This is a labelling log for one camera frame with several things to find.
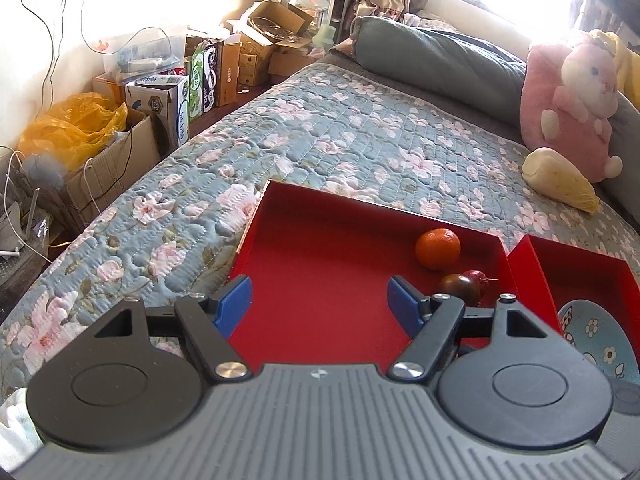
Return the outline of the dark brown tomato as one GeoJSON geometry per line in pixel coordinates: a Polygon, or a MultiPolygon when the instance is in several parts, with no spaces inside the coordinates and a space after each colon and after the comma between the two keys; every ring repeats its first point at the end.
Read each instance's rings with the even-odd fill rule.
{"type": "Polygon", "coordinates": [[[463,274],[448,274],[444,276],[436,286],[436,292],[455,296],[463,300],[469,307],[477,307],[483,296],[480,283],[474,278],[469,278],[463,274]]]}

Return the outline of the orange mandarin in left tray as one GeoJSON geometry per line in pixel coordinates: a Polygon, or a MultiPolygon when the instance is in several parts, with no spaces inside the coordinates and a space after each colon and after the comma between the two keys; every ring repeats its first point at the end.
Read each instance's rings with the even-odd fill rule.
{"type": "Polygon", "coordinates": [[[414,252],[424,268],[441,271],[458,261],[461,243],[457,234],[450,229],[434,229],[418,238],[414,252]]]}

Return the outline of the small red apple fruit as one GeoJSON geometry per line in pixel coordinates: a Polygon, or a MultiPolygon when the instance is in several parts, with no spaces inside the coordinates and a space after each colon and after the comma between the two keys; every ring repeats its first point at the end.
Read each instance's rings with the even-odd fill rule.
{"type": "Polygon", "coordinates": [[[497,281],[496,278],[488,278],[488,276],[481,270],[467,270],[464,271],[462,275],[477,284],[482,295],[487,292],[487,289],[493,282],[497,281]]]}

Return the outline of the red box left tray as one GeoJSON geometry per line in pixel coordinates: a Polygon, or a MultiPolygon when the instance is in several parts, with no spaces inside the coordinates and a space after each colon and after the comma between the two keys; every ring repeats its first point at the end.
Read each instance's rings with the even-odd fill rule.
{"type": "Polygon", "coordinates": [[[230,274],[253,285],[230,337],[254,372],[266,364],[373,363],[386,370],[408,336],[387,307],[400,275],[429,295],[440,278],[414,246],[442,222],[271,181],[247,223],[230,274]]]}

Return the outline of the red box tray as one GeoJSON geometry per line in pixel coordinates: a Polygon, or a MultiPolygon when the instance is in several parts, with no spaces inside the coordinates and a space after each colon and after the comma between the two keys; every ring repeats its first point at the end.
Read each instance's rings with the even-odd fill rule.
{"type": "Polygon", "coordinates": [[[247,223],[230,274],[253,285],[230,337],[254,372],[266,364],[373,363],[386,370],[408,336],[387,307],[400,275],[429,295],[440,278],[414,246],[442,222],[271,181],[247,223]]]}
{"type": "Polygon", "coordinates": [[[564,304],[590,300],[613,315],[639,350],[639,285],[625,260],[526,235],[508,261],[521,303],[552,328],[561,328],[564,304]]]}

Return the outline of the floral quilted bed cover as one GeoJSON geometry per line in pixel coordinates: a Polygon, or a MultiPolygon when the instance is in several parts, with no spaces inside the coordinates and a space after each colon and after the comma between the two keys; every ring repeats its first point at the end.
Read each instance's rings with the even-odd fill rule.
{"type": "Polygon", "coordinates": [[[29,287],[1,326],[1,393],[126,296],[167,304],[226,277],[269,181],[485,231],[512,248],[536,234],[639,264],[639,235],[524,182],[526,149],[433,98],[316,63],[239,108],[108,205],[29,287]]]}

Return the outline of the red box right tray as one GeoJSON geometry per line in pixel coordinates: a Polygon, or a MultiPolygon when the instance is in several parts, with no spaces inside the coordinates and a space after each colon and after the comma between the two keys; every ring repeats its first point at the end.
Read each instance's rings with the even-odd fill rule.
{"type": "Polygon", "coordinates": [[[521,303],[552,328],[561,328],[564,304],[590,300],[613,315],[639,350],[639,285],[625,260],[526,235],[508,261],[521,303]]]}

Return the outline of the large brown cardboard box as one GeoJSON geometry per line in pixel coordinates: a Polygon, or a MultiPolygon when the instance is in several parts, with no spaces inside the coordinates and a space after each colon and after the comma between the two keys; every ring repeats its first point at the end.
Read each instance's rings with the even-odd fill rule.
{"type": "Polygon", "coordinates": [[[127,130],[66,182],[61,197],[64,210],[78,230],[96,218],[111,203],[155,167],[167,153],[168,141],[160,120],[130,110],[127,130]]]}

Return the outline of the blue cartoon plate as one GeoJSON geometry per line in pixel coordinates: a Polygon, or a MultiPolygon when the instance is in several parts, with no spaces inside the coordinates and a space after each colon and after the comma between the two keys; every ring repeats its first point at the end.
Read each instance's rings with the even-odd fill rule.
{"type": "Polygon", "coordinates": [[[558,317],[564,338],[608,377],[639,383],[639,365],[620,323],[592,301],[564,304],[558,317]]]}

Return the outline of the plush napa cabbage toy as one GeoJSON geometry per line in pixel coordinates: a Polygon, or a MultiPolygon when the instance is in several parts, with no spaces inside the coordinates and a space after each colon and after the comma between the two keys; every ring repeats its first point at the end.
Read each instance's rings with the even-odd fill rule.
{"type": "Polygon", "coordinates": [[[525,182],[537,193],[575,209],[595,214],[600,200],[591,183],[552,148],[529,153],[521,168],[525,182]]]}

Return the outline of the blue white printed carton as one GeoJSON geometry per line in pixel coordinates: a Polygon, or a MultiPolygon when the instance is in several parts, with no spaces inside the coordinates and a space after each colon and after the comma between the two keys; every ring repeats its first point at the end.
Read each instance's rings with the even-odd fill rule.
{"type": "Polygon", "coordinates": [[[149,75],[125,87],[128,107],[160,121],[171,151],[189,141],[188,82],[182,75],[149,75]]]}

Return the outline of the grey-blue rolled duvet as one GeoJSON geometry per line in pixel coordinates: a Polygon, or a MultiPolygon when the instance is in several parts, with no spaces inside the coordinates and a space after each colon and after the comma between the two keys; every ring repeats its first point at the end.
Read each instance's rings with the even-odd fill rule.
{"type": "MultiPolygon", "coordinates": [[[[369,72],[472,107],[515,128],[524,144],[520,106],[527,58],[521,61],[457,32],[412,28],[384,18],[356,18],[350,38],[355,60],[369,72]]],[[[610,124],[608,150],[620,156],[623,171],[614,179],[590,183],[601,185],[614,203],[638,216],[639,114],[619,91],[610,124]]]]}

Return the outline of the yellow plastic bag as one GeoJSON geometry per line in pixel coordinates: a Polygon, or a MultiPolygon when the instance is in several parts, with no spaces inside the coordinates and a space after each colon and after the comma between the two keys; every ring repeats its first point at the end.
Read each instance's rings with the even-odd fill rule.
{"type": "Polygon", "coordinates": [[[26,156],[49,154],[75,171],[127,128],[128,107],[96,92],[58,102],[31,122],[17,148],[26,156]]]}

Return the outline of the green white carton box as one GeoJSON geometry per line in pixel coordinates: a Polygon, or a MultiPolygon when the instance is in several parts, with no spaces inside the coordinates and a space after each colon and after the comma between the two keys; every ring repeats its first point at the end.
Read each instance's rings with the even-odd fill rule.
{"type": "Polygon", "coordinates": [[[204,40],[190,56],[189,118],[199,118],[216,104],[222,41],[204,40]]]}

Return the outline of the pink plush rabbit toy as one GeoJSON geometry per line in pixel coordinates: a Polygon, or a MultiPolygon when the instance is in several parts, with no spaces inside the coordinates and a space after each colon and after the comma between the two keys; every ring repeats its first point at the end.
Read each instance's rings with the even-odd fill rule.
{"type": "Polygon", "coordinates": [[[602,40],[586,35],[571,47],[530,47],[520,106],[530,150],[551,148],[591,183],[614,179],[623,171],[620,156],[608,150],[617,109],[614,58],[602,40]]]}

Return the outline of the open cardboard box with pan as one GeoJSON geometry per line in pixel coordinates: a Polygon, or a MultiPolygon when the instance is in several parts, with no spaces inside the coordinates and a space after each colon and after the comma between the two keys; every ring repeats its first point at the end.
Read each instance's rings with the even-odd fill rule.
{"type": "Polygon", "coordinates": [[[242,53],[269,58],[277,48],[309,47],[308,28],[313,20],[312,15],[286,1],[262,0],[228,24],[241,36],[242,53]]]}

